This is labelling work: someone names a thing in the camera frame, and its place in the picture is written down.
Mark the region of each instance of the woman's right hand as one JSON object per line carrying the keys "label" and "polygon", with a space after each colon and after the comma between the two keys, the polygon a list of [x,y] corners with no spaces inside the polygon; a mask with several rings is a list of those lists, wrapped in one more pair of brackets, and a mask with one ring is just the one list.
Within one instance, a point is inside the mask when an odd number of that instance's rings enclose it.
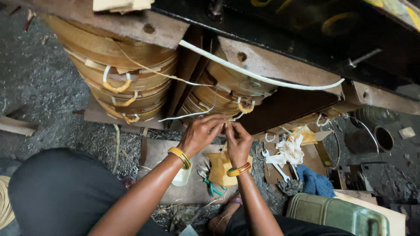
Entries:
{"label": "woman's right hand", "polygon": [[225,133],[228,139],[228,156],[232,167],[241,168],[248,162],[253,137],[242,127],[239,122],[225,123]]}

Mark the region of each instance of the green plastic container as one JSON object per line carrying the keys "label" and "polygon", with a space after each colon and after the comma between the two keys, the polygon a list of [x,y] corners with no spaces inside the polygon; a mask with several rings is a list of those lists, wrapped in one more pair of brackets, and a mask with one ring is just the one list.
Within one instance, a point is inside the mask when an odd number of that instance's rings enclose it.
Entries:
{"label": "green plastic container", "polygon": [[298,193],[289,202],[286,216],[356,236],[389,236],[389,222],[383,214],[337,198]]}

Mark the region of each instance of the yellow bangle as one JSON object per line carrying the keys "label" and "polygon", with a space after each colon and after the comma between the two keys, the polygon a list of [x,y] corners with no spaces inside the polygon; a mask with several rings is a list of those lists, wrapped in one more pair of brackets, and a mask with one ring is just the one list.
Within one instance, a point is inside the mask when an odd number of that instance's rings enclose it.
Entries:
{"label": "yellow bangle", "polygon": [[185,153],[183,151],[181,151],[181,149],[179,149],[177,147],[171,147],[168,150],[168,153],[173,153],[177,157],[181,158],[181,160],[184,162],[184,166],[182,167],[183,169],[188,170],[191,167],[191,162],[189,161],[189,159],[185,155]]}
{"label": "yellow bangle", "polygon": [[235,169],[235,170],[228,170],[228,172],[226,172],[226,175],[228,177],[234,177],[234,176],[238,176],[244,172],[246,172],[247,170],[251,169],[251,164],[249,162],[247,162],[244,166],[242,166],[241,168]]}

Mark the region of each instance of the orange bangle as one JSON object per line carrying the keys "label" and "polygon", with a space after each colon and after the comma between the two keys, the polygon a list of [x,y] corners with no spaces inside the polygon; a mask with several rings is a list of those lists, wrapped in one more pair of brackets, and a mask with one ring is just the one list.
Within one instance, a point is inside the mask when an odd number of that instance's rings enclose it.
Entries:
{"label": "orange bangle", "polygon": [[228,170],[228,172],[226,172],[226,174],[229,177],[234,177],[234,176],[238,176],[242,173],[244,173],[245,171],[251,169],[251,164],[249,162],[247,162],[244,166],[242,166],[241,168],[238,168],[236,170]]}

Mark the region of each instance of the spanner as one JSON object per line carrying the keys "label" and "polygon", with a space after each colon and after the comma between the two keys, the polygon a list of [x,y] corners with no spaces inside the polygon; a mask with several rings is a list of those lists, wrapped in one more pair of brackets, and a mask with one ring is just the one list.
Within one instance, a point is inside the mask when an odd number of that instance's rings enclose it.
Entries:
{"label": "spanner", "polygon": [[[269,157],[270,153],[268,152],[267,149],[265,149],[262,153],[261,153],[264,157]],[[281,176],[283,176],[284,181],[287,183],[290,181],[290,177],[287,176],[277,164],[273,164],[273,166],[280,172]]]}

